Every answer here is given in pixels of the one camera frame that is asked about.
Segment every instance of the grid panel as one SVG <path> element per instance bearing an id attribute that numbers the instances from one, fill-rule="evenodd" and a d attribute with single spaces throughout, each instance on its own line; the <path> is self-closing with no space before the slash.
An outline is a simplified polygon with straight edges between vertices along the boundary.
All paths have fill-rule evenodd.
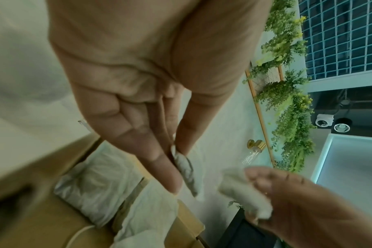
<path id="1" fill-rule="evenodd" d="M 372 70 L 372 0 L 300 0 L 312 80 Z"/>

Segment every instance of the wooden strip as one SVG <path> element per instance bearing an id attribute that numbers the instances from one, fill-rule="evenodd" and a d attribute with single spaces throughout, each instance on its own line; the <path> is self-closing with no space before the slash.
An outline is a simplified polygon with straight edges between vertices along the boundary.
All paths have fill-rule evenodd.
<path id="1" fill-rule="evenodd" d="M 245 73 L 246 73 L 246 77 L 249 78 L 249 76 L 250 76 L 249 71 L 246 70 Z M 251 95 L 253 96 L 253 101 L 254 101 L 254 98 L 257 97 L 257 93 L 254 89 L 253 81 L 251 79 L 247 79 L 247 80 L 249 82 Z M 271 161 L 272 161 L 272 165 L 273 165 L 273 167 L 276 167 L 275 157 L 273 156 L 273 151 L 272 151 L 272 148 L 271 148 L 271 145 L 270 145 L 270 139 L 269 139 L 269 136 L 268 136 L 268 132 L 267 132 L 267 129 L 265 127 L 265 122 L 264 122 L 264 118 L 262 116 L 262 111 L 261 111 L 260 104 L 256 103 L 256 102 L 254 102 L 254 104 L 255 104 L 255 108 L 257 109 L 258 118 L 260 119 L 260 122 L 261 122 L 262 132 L 264 134 L 264 138 L 265 138 L 265 141 L 267 143 L 268 152 L 269 152 L 269 156 L 270 156 Z"/>
<path id="2" fill-rule="evenodd" d="M 281 65 L 279 65 L 279 66 L 277 67 L 277 70 L 279 70 L 280 81 L 284 81 L 283 68 L 281 67 Z"/>

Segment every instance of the cable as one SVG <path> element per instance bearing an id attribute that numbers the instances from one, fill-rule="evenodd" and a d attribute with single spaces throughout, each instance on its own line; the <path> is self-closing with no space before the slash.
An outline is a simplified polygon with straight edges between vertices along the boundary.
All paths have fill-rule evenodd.
<path id="1" fill-rule="evenodd" d="M 95 226 L 92 225 L 92 226 L 86 226 L 82 229 L 80 229 L 78 232 L 76 232 L 76 234 L 73 235 L 73 237 L 69 240 L 69 242 L 67 243 L 66 247 L 65 248 L 71 248 L 72 247 L 72 244 L 73 242 L 76 240 L 76 238 L 83 232 L 85 232 L 86 230 L 89 230 L 91 228 L 94 228 Z"/>

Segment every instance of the skin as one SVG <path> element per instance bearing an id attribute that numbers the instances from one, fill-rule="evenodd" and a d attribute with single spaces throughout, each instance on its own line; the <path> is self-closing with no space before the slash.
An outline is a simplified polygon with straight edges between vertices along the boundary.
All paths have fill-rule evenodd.
<path id="1" fill-rule="evenodd" d="M 230 97 L 271 1 L 47 3 L 50 43 L 87 122 L 177 193 L 182 178 L 170 146 L 187 155 Z M 192 96 L 178 125 L 184 88 Z"/>
<path id="2" fill-rule="evenodd" d="M 372 218 L 327 189 L 290 172 L 248 168 L 251 183 L 271 199 L 269 220 L 262 227 L 294 248 L 372 248 Z M 256 223 L 252 214 L 246 214 Z"/>

